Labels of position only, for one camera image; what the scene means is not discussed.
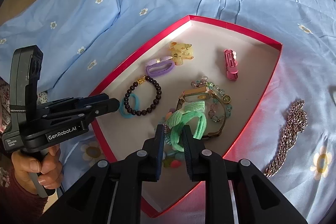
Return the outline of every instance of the black bead bracelet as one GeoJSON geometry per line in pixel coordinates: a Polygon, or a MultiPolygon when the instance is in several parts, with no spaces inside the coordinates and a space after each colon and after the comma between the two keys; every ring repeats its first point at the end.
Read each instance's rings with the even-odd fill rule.
{"type": "Polygon", "coordinates": [[[139,78],[136,82],[133,83],[133,85],[129,87],[129,90],[127,90],[127,93],[125,94],[125,97],[124,97],[125,109],[127,110],[128,113],[131,113],[132,115],[137,115],[137,116],[144,115],[145,116],[147,113],[151,113],[156,108],[156,106],[159,104],[160,99],[161,99],[161,94],[162,94],[161,87],[156,80],[154,80],[153,78],[149,76],[144,76],[142,78],[139,78]],[[153,103],[150,105],[150,107],[142,111],[140,110],[136,111],[129,106],[129,103],[128,103],[129,95],[132,93],[133,90],[135,90],[135,88],[138,85],[144,83],[145,81],[148,81],[153,84],[153,86],[156,89],[156,96],[155,96],[155,99],[153,100],[153,103]]]}

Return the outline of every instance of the silver chain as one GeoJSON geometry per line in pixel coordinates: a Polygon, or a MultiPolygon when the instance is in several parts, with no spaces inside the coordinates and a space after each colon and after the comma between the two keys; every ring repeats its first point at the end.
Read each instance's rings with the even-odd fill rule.
{"type": "Polygon", "coordinates": [[[266,168],[266,177],[274,176],[282,167],[286,160],[287,152],[295,145],[297,135],[304,131],[307,126],[307,114],[302,110],[305,102],[303,100],[295,102],[288,112],[287,123],[282,129],[278,151],[275,159],[266,168]]]}

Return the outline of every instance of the green hair tie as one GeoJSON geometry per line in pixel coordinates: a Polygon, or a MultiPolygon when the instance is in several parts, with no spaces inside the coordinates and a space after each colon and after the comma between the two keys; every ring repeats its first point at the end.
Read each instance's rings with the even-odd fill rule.
{"type": "Polygon", "coordinates": [[[171,145],[176,150],[184,152],[183,147],[179,145],[180,135],[182,132],[182,128],[194,117],[199,117],[197,128],[194,133],[194,138],[199,140],[202,138],[205,128],[207,126],[207,120],[203,113],[204,111],[204,101],[194,102],[185,106],[183,109],[174,112],[169,117],[169,119],[167,119],[166,124],[169,128],[171,128],[171,145]]]}

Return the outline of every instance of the human hand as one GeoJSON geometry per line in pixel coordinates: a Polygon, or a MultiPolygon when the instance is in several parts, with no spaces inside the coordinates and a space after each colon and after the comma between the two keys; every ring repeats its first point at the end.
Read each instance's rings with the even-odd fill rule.
{"type": "Polygon", "coordinates": [[[59,161],[61,150],[59,145],[48,148],[49,153],[46,154],[42,163],[37,159],[24,155],[20,151],[12,154],[12,162],[14,165],[14,175],[17,182],[29,193],[37,194],[36,187],[30,179],[29,172],[42,173],[38,177],[38,181],[47,189],[58,188],[63,179],[62,164],[59,161]]]}

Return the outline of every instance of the black handle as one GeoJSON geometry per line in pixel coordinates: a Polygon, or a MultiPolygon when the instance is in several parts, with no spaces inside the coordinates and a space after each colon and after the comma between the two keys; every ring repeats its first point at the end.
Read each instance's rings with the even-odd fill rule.
{"type": "MultiPolygon", "coordinates": [[[[44,149],[42,151],[39,152],[35,152],[35,153],[27,153],[25,151],[21,150],[21,153],[30,156],[30,157],[34,157],[36,158],[39,162],[42,162],[44,156],[48,153],[48,149],[44,149]]],[[[37,193],[41,198],[47,198],[51,195],[53,195],[55,193],[55,189],[46,189],[44,188],[43,185],[41,185],[38,181],[38,177],[39,175],[41,175],[41,173],[29,173],[29,176],[32,180],[32,182],[34,183],[37,193]]]]}

